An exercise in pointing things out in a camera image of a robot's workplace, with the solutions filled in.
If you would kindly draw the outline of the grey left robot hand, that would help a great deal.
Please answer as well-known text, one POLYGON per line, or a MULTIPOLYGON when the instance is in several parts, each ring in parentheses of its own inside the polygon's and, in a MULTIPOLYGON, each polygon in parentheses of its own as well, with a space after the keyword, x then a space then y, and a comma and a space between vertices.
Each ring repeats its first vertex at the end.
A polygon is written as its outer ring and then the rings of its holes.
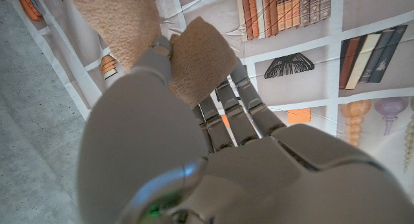
POLYGON ((78 160, 84 223, 412 223, 413 203, 363 151, 270 111, 237 146, 210 153, 168 91, 169 40, 97 101, 78 160))

